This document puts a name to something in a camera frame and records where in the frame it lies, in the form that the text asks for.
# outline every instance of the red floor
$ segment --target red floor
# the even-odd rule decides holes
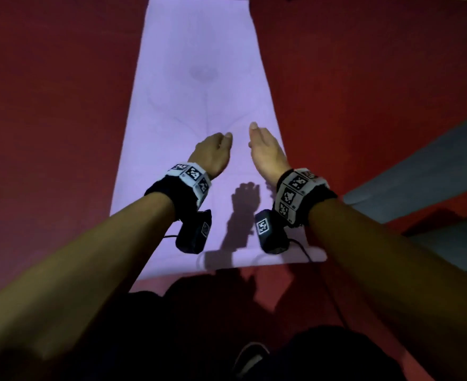
[[[0,288],[108,216],[146,5],[0,0]],[[251,11],[289,160],[338,193],[467,119],[466,2],[252,0]],[[467,216],[467,193],[391,226],[443,208]],[[341,269],[317,268],[321,276],[297,264],[177,283],[169,296],[191,368],[213,374],[246,340],[275,347],[339,324],[324,280],[352,329],[408,379],[429,379]]]

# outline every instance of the wire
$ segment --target wire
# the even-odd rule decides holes
[[[302,244],[299,241],[297,241],[296,239],[290,238],[290,242],[293,242],[293,243],[297,244],[300,247],[300,249],[302,250],[302,252],[306,256],[309,263],[314,263],[313,260],[311,259],[311,257],[309,256],[309,254],[307,253],[306,249],[304,248],[304,246],[302,246]],[[320,281],[322,282],[322,285],[325,288],[325,291],[326,291],[330,301],[332,302],[332,306],[334,306],[335,312],[338,314],[338,317],[339,317],[341,323],[343,324],[343,326],[346,329],[350,330],[350,327],[348,326],[348,323],[344,319],[343,313],[341,313],[341,309],[339,309],[339,305],[335,301],[335,298],[332,296],[332,293],[330,292],[330,289],[328,288],[327,283],[325,282],[325,280],[322,277],[322,273],[318,270],[318,268],[315,265],[311,265],[311,267],[312,267],[313,270],[315,270],[316,274],[320,278]]]

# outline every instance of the shoe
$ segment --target shoe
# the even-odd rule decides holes
[[[237,379],[242,379],[249,370],[269,354],[268,349],[259,342],[250,342],[238,354],[232,373]]]

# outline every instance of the left hand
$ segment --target left hand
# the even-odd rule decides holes
[[[230,161],[231,133],[211,135],[196,145],[188,162],[198,163],[212,180],[224,171]]]

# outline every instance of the wrist strap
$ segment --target wrist strap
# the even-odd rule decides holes
[[[315,204],[338,197],[325,179],[308,169],[288,170],[279,179],[277,189],[274,210],[290,227],[307,225],[307,216]]]
[[[170,168],[144,195],[161,192],[175,206],[177,219],[184,221],[195,214],[207,197],[212,183],[197,163],[180,163]]]

